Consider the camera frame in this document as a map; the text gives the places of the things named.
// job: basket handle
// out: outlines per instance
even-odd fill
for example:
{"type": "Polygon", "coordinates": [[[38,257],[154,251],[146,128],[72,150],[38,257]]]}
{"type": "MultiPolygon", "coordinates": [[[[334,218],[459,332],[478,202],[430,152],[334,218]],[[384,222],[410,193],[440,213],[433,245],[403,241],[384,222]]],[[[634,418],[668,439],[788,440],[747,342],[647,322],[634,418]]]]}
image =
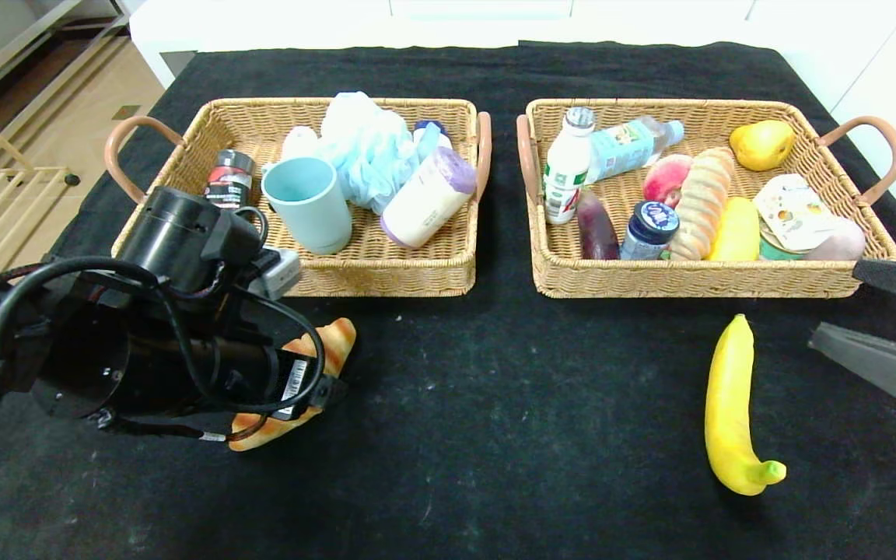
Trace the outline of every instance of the basket handle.
{"type": "Polygon", "coordinates": [[[871,125],[871,127],[876,128],[890,145],[890,169],[887,171],[887,174],[884,175],[882,180],[877,181],[877,184],[874,184],[874,186],[869,188],[867,192],[861,194],[858,199],[858,201],[865,203],[865,205],[873,205],[873,203],[876,202],[888,188],[890,188],[890,185],[896,181],[896,131],[894,130],[894,127],[891,127],[891,125],[883,120],[883,118],[872,117],[867,114],[867,116],[856,117],[853,118],[853,120],[846,121],[841,127],[828,132],[824,137],[814,139],[814,141],[817,142],[818,145],[833,145],[833,143],[835,143],[837,139],[842,138],[846,132],[851,131],[861,124],[868,124],[871,125]]]}
{"type": "Polygon", "coordinates": [[[490,157],[493,153],[493,124],[487,111],[479,113],[479,159],[476,162],[476,202],[482,201],[483,191],[490,180],[490,157]]]}
{"type": "Polygon", "coordinates": [[[541,204],[541,171],[537,162],[537,142],[530,137],[530,124],[526,114],[516,118],[516,153],[520,158],[520,174],[523,175],[523,188],[527,199],[537,205],[541,204]]]}
{"type": "Polygon", "coordinates": [[[154,128],[154,130],[161,132],[161,135],[163,135],[164,138],[168,138],[168,141],[174,143],[174,145],[185,145],[185,139],[182,138],[181,135],[178,135],[178,132],[172,131],[166,124],[161,123],[161,121],[154,117],[146,117],[142,115],[130,117],[125,121],[120,121],[120,124],[117,124],[117,127],[113,128],[109,138],[106,138],[106,146],[103,148],[103,161],[106,162],[106,169],[110,171],[110,175],[113,175],[113,180],[117,181],[120,188],[124,189],[125,194],[131,198],[131,201],[138,203],[138,205],[145,199],[145,194],[143,194],[143,191],[140,191],[138,185],[135,185],[134,181],[131,181],[131,178],[127,177],[127,174],[120,168],[118,153],[120,152],[120,146],[124,143],[124,139],[134,131],[134,128],[137,128],[142,124],[146,124],[149,127],[154,128]]]}

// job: black tablecloth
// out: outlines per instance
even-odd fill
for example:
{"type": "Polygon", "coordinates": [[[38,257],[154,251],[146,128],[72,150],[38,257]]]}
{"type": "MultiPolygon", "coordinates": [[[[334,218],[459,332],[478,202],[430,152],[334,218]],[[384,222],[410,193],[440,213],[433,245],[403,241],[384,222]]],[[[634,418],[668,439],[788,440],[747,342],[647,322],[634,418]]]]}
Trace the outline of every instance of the black tablecloth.
{"type": "MultiPolygon", "coordinates": [[[[896,340],[896,298],[551,300],[534,291],[513,118],[537,98],[785,100],[835,126],[778,54],[522,45],[199,54],[154,107],[184,131],[224,96],[472,100],[494,117],[478,280],[461,298],[289,300],[359,343],[344,403],[237,455],[0,414],[0,558],[896,558],[896,400],[808,350],[821,320],[896,340]],[[757,338],[751,425],[789,478],[737,496],[708,468],[708,364],[732,316],[757,338]]],[[[171,146],[122,150],[149,184],[171,146]]],[[[847,141],[850,177],[876,175],[847,141]]],[[[896,203],[876,205],[896,239],[896,203]]],[[[109,250],[131,203],[106,176],[59,241],[109,250]]],[[[195,418],[224,429],[228,415],[195,418]]]]}

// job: light blue cup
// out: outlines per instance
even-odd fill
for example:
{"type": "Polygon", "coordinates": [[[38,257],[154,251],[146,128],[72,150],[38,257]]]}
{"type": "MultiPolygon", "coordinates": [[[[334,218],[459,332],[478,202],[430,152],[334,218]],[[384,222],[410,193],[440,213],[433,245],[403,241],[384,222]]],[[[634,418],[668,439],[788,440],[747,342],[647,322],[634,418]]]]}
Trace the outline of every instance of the light blue cup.
{"type": "Polygon", "coordinates": [[[266,167],[262,192],[292,238],[309,252],[334,254],[352,238],[352,214],[330,163],[294,157],[266,167]]]}

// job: bread loaf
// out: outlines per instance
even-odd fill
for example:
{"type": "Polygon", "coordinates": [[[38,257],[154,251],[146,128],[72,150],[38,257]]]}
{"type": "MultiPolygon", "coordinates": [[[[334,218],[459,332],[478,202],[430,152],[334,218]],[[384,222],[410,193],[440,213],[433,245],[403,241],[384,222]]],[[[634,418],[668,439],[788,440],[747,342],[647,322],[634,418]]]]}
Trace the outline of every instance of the bread loaf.
{"type": "Polygon", "coordinates": [[[731,149],[705,149],[694,157],[676,205],[680,229],[669,242],[671,260],[701,260],[711,253],[734,173],[731,149]]]}

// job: pear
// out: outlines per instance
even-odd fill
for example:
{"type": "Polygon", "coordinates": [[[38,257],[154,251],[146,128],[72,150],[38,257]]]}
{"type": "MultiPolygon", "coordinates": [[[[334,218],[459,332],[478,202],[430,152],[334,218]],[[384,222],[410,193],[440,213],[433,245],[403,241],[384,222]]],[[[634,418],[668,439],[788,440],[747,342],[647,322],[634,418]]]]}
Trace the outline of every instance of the pear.
{"type": "Polygon", "coordinates": [[[735,128],[728,142],[743,167],[753,171],[779,167],[793,148],[793,128],[783,121],[759,121],[735,128]]]}

